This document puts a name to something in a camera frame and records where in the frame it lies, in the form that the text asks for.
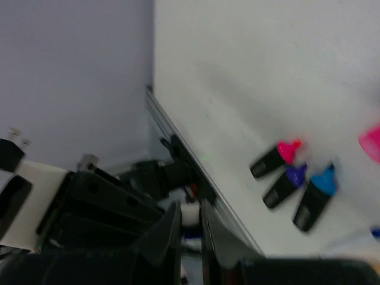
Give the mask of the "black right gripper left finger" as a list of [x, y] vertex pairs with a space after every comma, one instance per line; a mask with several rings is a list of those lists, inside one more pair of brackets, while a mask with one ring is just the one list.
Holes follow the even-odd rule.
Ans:
[[129, 247], [13, 255], [1, 264], [1, 284], [179, 284], [181, 205]]

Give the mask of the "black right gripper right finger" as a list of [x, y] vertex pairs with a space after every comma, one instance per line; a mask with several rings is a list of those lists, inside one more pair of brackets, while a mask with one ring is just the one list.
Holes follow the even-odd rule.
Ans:
[[364, 261], [264, 257], [227, 229], [207, 200], [200, 223], [204, 284], [379, 284]]

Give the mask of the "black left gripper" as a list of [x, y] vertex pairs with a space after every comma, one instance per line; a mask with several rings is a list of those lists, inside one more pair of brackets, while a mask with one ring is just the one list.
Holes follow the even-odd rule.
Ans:
[[128, 246], [163, 214], [154, 200], [117, 179], [69, 172], [36, 229], [35, 248]]

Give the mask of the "purple capped black highlighter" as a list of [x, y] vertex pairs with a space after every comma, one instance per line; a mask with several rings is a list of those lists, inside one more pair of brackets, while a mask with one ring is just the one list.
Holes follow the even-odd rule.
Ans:
[[285, 171], [262, 198], [267, 208], [274, 209], [278, 207], [301, 188], [305, 182], [307, 169], [308, 165], [306, 163], [286, 167]]

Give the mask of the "blue highlighter black body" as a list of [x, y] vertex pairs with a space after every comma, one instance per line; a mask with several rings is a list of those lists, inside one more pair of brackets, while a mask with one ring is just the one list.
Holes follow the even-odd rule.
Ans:
[[323, 171], [310, 177], [293, 217], [293, 224], [302, 232], [310, 231], [337, 189], [335, 166], [330, 163]]

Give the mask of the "pink capped black highlighter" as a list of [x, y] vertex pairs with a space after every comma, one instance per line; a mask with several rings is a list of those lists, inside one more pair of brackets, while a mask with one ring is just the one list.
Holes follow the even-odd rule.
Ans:
[[250, 166], [251, 174], [254, 178], [262, 178], [279, 167], [292, 164], [301, 145], [301, 140], [277, 142], [272, 149], [252, 163]]

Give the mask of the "pink highlighter cap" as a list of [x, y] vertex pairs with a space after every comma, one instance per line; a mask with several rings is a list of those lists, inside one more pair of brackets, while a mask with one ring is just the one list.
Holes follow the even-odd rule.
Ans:
[[379, 163], [379, 124], [358, 136], [358, 142], [366, 155], [372, 161]]

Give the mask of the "blue capped thin marker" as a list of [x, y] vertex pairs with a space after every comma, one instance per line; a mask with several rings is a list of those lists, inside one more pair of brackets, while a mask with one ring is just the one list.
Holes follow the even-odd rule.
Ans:
[[374, 239], [380, 238], [380, 226], [372, 226], [370, 232]]
[[180, 283], [204, 284], [200, 238], [182, 239]]

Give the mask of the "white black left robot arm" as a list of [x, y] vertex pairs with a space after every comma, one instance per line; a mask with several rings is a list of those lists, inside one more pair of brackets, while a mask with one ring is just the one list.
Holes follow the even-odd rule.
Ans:
[[36, 230], [34, 251], [127, 246], [161, 219], [158, 202], [191, 182], [179, 161], [143, 161], [120, 179], [93, 165], [69, 172]]

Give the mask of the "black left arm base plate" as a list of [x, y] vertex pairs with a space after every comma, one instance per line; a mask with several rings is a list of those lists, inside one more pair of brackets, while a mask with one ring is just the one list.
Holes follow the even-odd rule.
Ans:
[[172, 135], [169, 141], [161, 137], [160, 142], [172, 158], [172, 162], [160, 166], [166, 188], [174, 190], [188, 187], [191, 200], [207, 200], [214, 205], [217, 199], [214, 188], [179, 137]]

